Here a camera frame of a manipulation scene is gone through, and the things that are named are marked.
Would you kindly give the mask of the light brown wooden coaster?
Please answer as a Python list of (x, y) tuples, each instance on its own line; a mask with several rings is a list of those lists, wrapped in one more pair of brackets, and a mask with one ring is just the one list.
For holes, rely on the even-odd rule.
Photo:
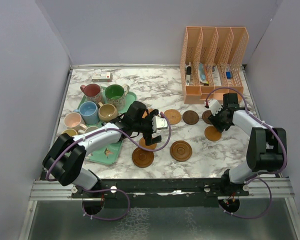
[(216, 142), (222, 137), (222, 134), (212, 125), (205, 128), (204, 135), (208, 140), (212, 142)]

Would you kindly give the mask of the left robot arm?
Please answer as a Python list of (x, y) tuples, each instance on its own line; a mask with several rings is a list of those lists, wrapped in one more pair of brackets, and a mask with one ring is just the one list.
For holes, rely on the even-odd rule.
[(87, 196), (96, 197), (101, 190), (101, 180), (83, 168), (87, 155), (125, 138), (131, 140), (133, 133), (142, 134), (145, 144), (150, 146), (162, 140), (160, 135), (152, 137), (154, 133), (170, 128), (162, 112), (158, 109), (149, 111), (145, 104), (134, 101), (125, 113), (97, 130), (79, 136), (61, 134), (42, 162), (47, 171), (45, 178), (62, 186), (73, 184), (82, 188)]

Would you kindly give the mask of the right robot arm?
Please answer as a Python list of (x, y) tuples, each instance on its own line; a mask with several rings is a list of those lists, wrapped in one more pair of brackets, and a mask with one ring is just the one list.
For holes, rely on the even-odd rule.
[(288, 163), (287, 133), (281, 127), (273, 127), (260, 120), (248, 109), (239, 104), (238, 94), (226, 93), (223, 102), (216, 99), (207, 100), (205, 107), (211, 111), (208, 118), (219, 133), (237, 126), (249, 136), (246, 160), (235, 168), (224, 172), (225, 180), (219, 189), (230, 196), (243, 184), (263, 174), (278, 174)]

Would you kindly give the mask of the dark walnut coaster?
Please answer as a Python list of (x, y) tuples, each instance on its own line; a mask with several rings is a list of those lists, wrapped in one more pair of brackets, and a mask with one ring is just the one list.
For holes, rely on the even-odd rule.
[(203, 121), (208, 124), (208, 125), (211, 125), (211, 121), (209, 120), (209, 117), (212, 115), (212, 112), (210, 110), (206, 110), (202, 113), (202, 119)]
[(188, 125), (195, 125), (199, 121), (199, 115), (193, 110), (187, 110), (183, 113), (182, 119)]

